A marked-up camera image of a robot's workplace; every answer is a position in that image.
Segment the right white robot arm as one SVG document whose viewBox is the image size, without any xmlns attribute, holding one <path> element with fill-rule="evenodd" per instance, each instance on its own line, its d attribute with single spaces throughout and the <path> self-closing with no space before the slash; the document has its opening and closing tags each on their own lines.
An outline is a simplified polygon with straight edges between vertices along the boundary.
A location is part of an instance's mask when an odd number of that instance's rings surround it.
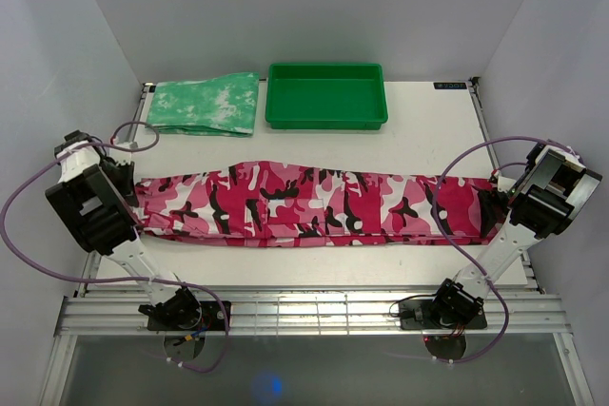
<svg viewBox="0 0 609 406">
<path fill-rule="evenodd" d="M 494 238 L 452 279 L 443 281 L 430 302 L 432 320 L 441 327 L 465 327 L 482 315 L 495 282 L 528 248 L 561 234 L 600 185 L 602 176 L 588 168 L 569 147 L 537 143 L 526 157 L 522 175 L 481 202 L 484 236 L 503 216 Z"/>
</svg>

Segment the pink camouflage trousers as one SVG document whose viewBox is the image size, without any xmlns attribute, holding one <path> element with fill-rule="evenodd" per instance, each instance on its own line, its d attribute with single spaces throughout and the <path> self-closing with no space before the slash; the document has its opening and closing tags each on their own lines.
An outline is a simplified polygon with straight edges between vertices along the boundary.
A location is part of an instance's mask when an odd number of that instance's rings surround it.
<svg viewBox="0 0 609 406">
<path fill-rule="evenodd" d="M 486 179 L 342 171 L 270 161 L 135 185 L 142 233 L 203 245 L 486 244 Z"/>
</svg>

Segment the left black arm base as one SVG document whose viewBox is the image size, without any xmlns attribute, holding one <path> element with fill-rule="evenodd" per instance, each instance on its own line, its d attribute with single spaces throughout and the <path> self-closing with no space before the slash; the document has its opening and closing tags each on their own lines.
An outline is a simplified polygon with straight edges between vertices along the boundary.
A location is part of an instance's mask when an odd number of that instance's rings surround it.
<svg viewBox="0 0 609 406">
<path fill-rule="evenodd" d="M 185 313 L 158 320 L 154 316 L 153 307 L 148 304 L 140 305 L 138 312 L 147 317 L 147 329 L 150 331 L 225 331 L 225 318 L 230 319 L 232 302 L 223 300 L 224 308 L 217 301 L 201 300 L 200 304 Z"/>
</svg>

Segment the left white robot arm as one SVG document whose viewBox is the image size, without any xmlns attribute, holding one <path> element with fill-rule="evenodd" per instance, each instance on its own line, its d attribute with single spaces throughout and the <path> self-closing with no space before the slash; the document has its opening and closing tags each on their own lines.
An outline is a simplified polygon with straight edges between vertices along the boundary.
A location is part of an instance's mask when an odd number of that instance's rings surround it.
<svg viewBox="0 0 609 406">
<path fill-rule="evenodd" d="M 189 330 L 203 319 L 199 301 L 147 252 L 131 208 L 137 204 L 133 163 L 111 157 L 97 139 L 80 130 L 54 148 L 59 182 L 47 201 L 86 252 L 125 270 L 147 294 L 139 312 L 170 330 Z"/>
</svg>

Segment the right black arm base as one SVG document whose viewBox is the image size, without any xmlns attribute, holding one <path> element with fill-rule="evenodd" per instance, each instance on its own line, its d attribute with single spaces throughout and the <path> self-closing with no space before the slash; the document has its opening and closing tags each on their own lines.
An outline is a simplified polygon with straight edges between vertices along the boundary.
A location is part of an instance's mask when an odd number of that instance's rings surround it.
<svg viewBox="0 0 609 406">
<path fill-rule="evenodd" d="M 428 296 L 414 296 L 398 300 L 389 307 L 389 317 L 399 321 L 402 330 L 482 330 L 487 328 L 484 313 L 478 314 L 468 323 L 454 317 L 442 317 L 432 310 L 432 299 Z"/>
</svg>

